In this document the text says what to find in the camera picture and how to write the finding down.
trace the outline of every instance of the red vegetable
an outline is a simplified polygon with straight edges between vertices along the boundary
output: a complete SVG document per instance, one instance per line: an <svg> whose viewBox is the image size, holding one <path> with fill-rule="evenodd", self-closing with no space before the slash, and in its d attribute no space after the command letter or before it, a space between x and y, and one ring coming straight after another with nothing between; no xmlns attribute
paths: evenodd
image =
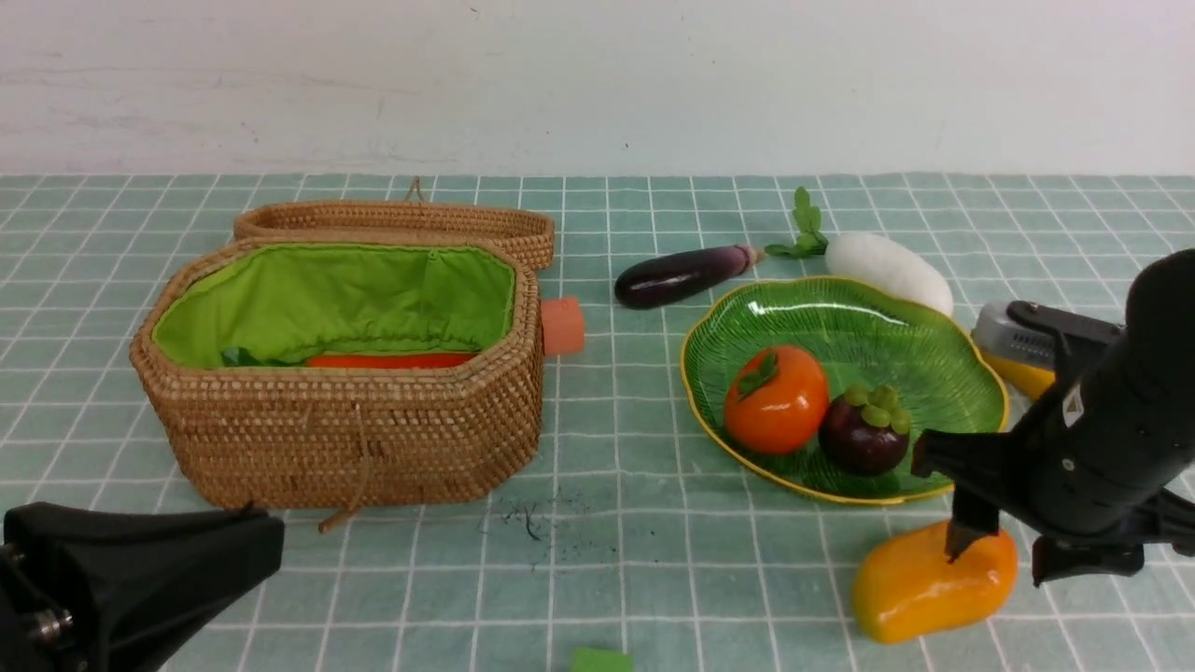
<svg viewBox="0 0 1195 672"><path fill-rule="evenodd" d="M323 368L448 368L473 359L472 353L423 355L315 355L306 366Z"/></svg>

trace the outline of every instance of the basket handle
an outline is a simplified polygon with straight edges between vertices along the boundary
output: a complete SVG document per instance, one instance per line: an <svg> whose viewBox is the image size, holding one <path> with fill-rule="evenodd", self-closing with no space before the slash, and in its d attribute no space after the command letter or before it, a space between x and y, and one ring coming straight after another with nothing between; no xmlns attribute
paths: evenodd
<svg viewBox="0 0 1195 672"><path fill-rule="evenodd" d="M427 198L423 197L423 189L421 188L419 184L419 176L415 176L415 179L411 181L411 187L406 190L406 196L403 198L403 201L404 202L410 201L412 194L418 196L421 203L427 202Z"/></svg>

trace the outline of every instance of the mangosteen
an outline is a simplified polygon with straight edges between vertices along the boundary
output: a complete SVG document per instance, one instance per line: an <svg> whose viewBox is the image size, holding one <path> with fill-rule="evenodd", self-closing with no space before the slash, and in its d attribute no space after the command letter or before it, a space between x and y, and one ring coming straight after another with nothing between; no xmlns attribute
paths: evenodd
<svg viewBox="0 0 1195 672"><path fill-rule="evenodd" d="M817 440L826 458L842 471L881 476L908 453L911 420L890 385L874 390L856 385L831 402Z"/></svg>

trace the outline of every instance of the green leaf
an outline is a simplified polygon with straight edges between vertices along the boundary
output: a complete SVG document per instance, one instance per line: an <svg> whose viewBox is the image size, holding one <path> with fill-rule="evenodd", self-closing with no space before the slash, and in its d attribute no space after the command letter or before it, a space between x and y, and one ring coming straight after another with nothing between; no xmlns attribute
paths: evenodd
<svg viewBox="0 0 1195 672"><path fill-rule="evenodd" d="M759 362L759 367L755 371L748 371L739 379L739 401L743 401L749 397L755 390L759 390L764 385L776 378L776 364L777 356L776 350L768 350L764 355L764 361Z"/></svg>
<svg viewBox="0 0 1195 672"><path fill-rule="evenodd" d="M798 210L808 210L813 204L813 198L809 197L809 190L804 187L797 187L797 193L792 196L792 203Z"/></svg>
<svg viewBox="0 0 1195 672"><path fill-rule="evenodd" d="M301 362L292 364L281 360L258 360L245 348L225 348L220 353L220 359L227 367L240 366L302 366Z"/></svg>
<svg viewBox="0 0 1195 672"><path fill-rule="evenodd" d="M792 197L792 220L801 233L792 245L767 245L764 251L771 256L804 258L825 255L829 242L821 234L821 208L813 204L809 190L798 187Z"/></svg>

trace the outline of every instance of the yellow plate rim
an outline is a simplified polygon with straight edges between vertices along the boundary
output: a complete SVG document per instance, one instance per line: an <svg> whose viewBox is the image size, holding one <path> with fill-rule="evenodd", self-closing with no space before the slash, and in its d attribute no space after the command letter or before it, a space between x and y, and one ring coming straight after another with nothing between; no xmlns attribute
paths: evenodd
<svg viewBox="0 0 1195 672"><path fill-rule="evenodd" d="M692 326L688 328L688 331L685 332L685 340L681 342L681 346L680 346L680 361L678 362L678 365L680 367L680 381L681 381L681 385L685 386L685 396L688 398L688 409L690 409L690 413L693 414L693 417L697 419L698 424L701 426L701 429L705 432L705 434L707 436L710 436L710 439L713 439L713 441L718 446L721 446L723 451L725 451L727 453L729 453L730 457L735 458L740 464L742 464L743 466L746 466L748 470L750 470L752 472L754 472L756 476L760 476L760 477L762 477L766 481L771 481L772 483L776 483L777 485L780 485L782 488L788 488L789 490L793 490L796 493L801 493L801 494L807 495L809 497L813 497L815 500L821 500L821 501L827 501L827 502L834 502L834 503L845 503L845 505L895 506L895 505L901 505L901 503L907 503L907 502L914 502L914 501L919 501L919 500L927 500L930 497L937 497L937 496L940 496L940 495L945 495L945 494L952 493L954 489L955 489L954 483L950 483L949 485L943 485L940 488L936 488L933 490L926 490L924 493L918 493L915 495L903 495L903 496L897 496L897 497L881 497L881 499L847 497L847 496L842 496L842 495L832 495L829 493L823 493L821 490L815 490L813 488L808 488L805 485L801 485L799 483L793 483L792 481L788 481L785 478L780 478L779 476L772 474L771 471L761 469L759 465L756 465L755 463L750 462L749 459L747 459L746 457L743 457L739 451L734 450L725 441L723 441L722 438L718 436L718 433L715 432L713 428L711 428L707 422L705 422L704 417L701 417L701 413L697 408L697 399L695 399L695 395L693 393L693 385L688 380L688 373L687 373L686 367L685 367L685 361L688 359L687 358L687 354L688 354L688 343L692 340L693 334L697 331L697 329L699 326L701 326L703 324L705 324L706 322L709 322L713 317L713 314L718 311L718 308L721 308L722 305L728 299L730 299L731 297L739 294L740 292L743 292L743 291L749 289L752 287L755 287L758 285L790 285L790 286L798 286L801 283L805 283L805 282L810 282L810 281L815 281L815 280L820 280L820 281L832 280L834 282L841 282L844 285L856 285L856 286L859 286L859 287L864 287L864 288L870 289L872 292L877 292L878 294L881 294L882 297L888 298L893 303L903 304L906 306L912 306L913 308L921 310L921 311L929 311L929 312L932 312L933 314L937 314L939 317L945 318L946 322L950 323L950 326L952 326L956 331L958 331L958 334L962 335L962 337L967 341L967 344L970 347L972 353L974 353L974 355L975 355L975 361L979 362L979 365L983 367L983 371L986 371L988 373L988 375L992 377L992 380L994 380L995 384L997 384L997 386L1000 389L1000 398L1004 401L1003 415L1000 417L1000 430L1004 430L1005 426L1009 422L1009 416L1010 416L1011 410L1012 410L1011 409L1012 404L1011 404L1011 402L1009 399L1009 390L1007 390L1007 387L1005 387L1004 380L1000 378L1000 375L995 373L995 369L993 369L987 364L987 361L983 360L983 356L980 353L979 347L975 346L975 341L972 340L970 335L967 334L967 331L962 328L962 325L960 325L952 317L942 314L942 313L934 311L933 308L931 308L929 306L924 306L921 304L918 304L917 301L909 301L907 299L900 299L900 298L893 297L888 292L884 292L883 289L881 289L881 288L878 288L878 287L876 287L874 285L869 285L866 282L856 280L853 277L845 277L845 276L841 276L841 275L809 275L809 276L805 276L805 277L797 277L797 279L793 279L793 280L756 280L754 282L743 285L742 287L736 287L736 288L731 289L730 292L727 292L721 299L718 299L717 301L715 301L713 305L711 305L710 308L705 312L705 314L701 316L701 319L698 319L697 322L693 323Z"/></svg>

